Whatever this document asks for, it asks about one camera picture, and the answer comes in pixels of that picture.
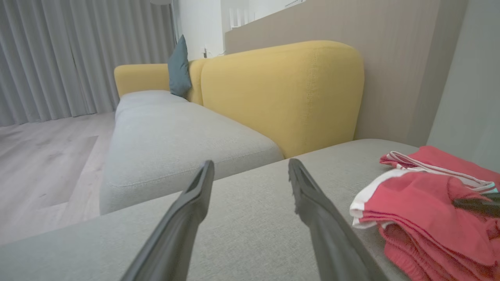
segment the gray wall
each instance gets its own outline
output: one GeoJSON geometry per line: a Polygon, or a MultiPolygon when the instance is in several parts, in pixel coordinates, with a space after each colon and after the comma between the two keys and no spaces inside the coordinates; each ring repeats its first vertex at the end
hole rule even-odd
{"type": "Polygon", "coordinates": [[[425,145],[467,0],[308,0],[225,35],[228,54],[309,40],[356,48],[365,87],[356,138],[425,145]]]}
{"type": "Polygon", "coordinates": [[[500,172],[500,1],[469,1],[427,143],[500,172]]]}

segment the throw pillow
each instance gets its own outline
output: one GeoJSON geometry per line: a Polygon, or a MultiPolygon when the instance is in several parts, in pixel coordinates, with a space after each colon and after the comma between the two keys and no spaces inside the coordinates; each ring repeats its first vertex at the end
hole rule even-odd
{"type": "Polygon", "coordinates": [[[170,93],[176,96],[184,97],[193,86],[189,76],[188,47],[184,35],[180,37],[168,59],[168,75],[170,93]]]}

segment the yellow sofa backrest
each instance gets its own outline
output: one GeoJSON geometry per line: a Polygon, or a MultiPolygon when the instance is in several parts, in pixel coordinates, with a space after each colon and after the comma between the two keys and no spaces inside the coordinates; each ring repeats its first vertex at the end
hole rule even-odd
{"type": "MultiPolygon", "coordinates": [[[[351,141],[364,86],[352,47],[308,41],[189,63],[190,102],[273,140],[285,158],[351,141]]],[[[166,64],[115,69],[120,96],[169,90],[166,64]]]]}

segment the sofa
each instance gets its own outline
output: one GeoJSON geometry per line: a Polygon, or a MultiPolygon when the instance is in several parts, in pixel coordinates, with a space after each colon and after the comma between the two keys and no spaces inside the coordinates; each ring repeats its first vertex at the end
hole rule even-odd
{"type": "Polygon", "coordinates": [[[351,141],[364,68],[352,47],[309,41],[190,62],[169,92],[166,64],[122,65],[100,213],[176,193],[200,163],[215,179],[351,141]]]}
{"type": "MultiPolygon", "coordinates": [[[[350,224],[351,202],[390,169],[379,158],[392,150],[408,155],[417,148],[362,139],[296,158],[350,224]]],[[[0,279],[118,281],[179,194],[0,246],[0,279]]],[[[309,228],[294,210],[287,159],[214,181],[187,280],[320,280],[309,228]]],[[[385,257],[376,227],[354,232],[389,280],[409,280],[385,257]]]]}

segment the red garment with white trim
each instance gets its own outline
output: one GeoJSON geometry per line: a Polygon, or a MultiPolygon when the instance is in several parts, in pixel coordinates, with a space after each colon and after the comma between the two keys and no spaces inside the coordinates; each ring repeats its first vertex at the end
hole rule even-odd
{"type": "Polygon", "coordinates": [[[378,226],[386,256],[412,280],[500,280],[500,219],[452,205],[486,199],[478,192],[495,192],[500,174],[429,146],[380,162],[399,169],[356,196],[354,227],[378,226]]]}

